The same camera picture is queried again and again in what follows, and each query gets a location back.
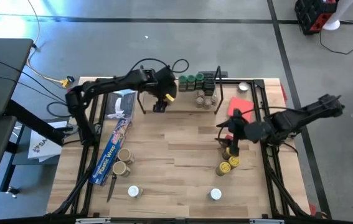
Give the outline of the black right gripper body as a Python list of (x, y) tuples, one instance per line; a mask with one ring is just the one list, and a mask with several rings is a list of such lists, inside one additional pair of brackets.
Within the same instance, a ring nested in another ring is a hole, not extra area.
[(225, 123), (225, 126), (228, 128), (228, 131), (232, 133), (233, 141), (247, 139), (247, 135), (245, 133), (246, 125), (247, 125), (247, 120), (243, 117), (229, 118)]

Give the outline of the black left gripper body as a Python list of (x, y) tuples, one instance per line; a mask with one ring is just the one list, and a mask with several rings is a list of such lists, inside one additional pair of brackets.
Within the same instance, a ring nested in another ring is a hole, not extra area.
[(154, 89), (154, 96), (160, 100), (174, 101), (176, 98), (175, 76), (169, 66), (163, 67), (154, 74), (158, 85)]

